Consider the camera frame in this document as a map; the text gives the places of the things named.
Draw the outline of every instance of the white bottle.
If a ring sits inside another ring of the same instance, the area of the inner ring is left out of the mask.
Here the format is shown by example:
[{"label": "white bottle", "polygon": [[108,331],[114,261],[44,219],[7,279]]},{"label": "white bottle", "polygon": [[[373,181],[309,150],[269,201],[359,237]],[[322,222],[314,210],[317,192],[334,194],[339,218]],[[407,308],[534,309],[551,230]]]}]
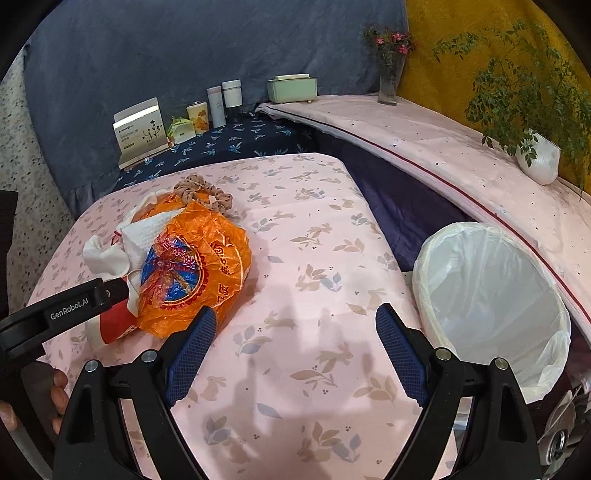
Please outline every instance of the white bottle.
[{"label": "white bottle", "polygon": [[223,96],[221,87],[211,87],[207,89],[207,98],[209,99],[209,111],[212,114],[212,124],[214,128],[226,125],[226,115],[223,111]]},{"label": "white bottle", "polygon": [[223,98],[225,100],[226,108],[242,105],[242,83],[240,80],[230,80],[223,82]]}]

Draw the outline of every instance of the green box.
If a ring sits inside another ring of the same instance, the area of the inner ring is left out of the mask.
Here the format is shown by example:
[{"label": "green box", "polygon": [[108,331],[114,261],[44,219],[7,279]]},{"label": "green box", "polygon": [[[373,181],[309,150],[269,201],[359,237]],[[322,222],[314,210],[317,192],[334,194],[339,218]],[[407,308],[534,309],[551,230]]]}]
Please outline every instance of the green box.
[{"label": "green box", "polygon": [[273,103],[306,102],[318,96],[316,77],[269,80],[267,90]]}]

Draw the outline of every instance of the flower vase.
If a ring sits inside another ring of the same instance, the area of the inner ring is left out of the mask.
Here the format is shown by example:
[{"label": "flower vase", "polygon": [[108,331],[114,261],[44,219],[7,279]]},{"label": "flower vase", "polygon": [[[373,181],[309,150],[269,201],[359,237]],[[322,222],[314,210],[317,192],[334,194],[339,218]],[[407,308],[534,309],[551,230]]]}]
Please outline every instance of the flower vase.
[{"label": "flower vase", "polygon": [[396,105],[396,91],[402,76],[406,55],[394,53],[380,65],[378,102],[384,105]]},{"label": "flower vase", "polygon": [[550,140],[541,135],[533,134],[536,140],[532,146],[535,148],[536,158],[527,164],[525,155],[517,148],[515,157],[521,170],[532,180],[540,185],[548,185],[558,177],[558,161],[560,160],[560,148],[554,145]]}]

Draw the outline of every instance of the white trash bin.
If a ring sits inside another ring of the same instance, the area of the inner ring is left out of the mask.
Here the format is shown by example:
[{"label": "white trash bin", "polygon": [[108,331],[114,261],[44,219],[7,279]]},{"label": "white trash bin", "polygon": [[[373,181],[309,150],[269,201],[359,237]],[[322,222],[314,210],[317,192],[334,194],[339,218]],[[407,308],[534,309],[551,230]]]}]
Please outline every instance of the white trash bin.
[{"label": "white trash bin", "polygon": [[413,293],[434,347],[486,365],[507,359],[526,403],[558,381],[568,311],[546,267],[502,229],[453,223],[429,237],[414,264]]}]

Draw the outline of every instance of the speckled wall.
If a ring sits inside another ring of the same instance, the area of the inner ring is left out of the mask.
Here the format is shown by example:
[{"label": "speckled wall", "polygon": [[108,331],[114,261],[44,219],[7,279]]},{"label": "speckled wall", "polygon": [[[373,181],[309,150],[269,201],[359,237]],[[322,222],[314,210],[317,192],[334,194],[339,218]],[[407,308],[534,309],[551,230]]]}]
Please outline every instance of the speckled wall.
[{"label": "speckled wall", "polygon": [[22,53],[0,84],[0,189],[19,193],[8,254],[11,312],[24,307],[74,223],[39,149],[27,108]]}]

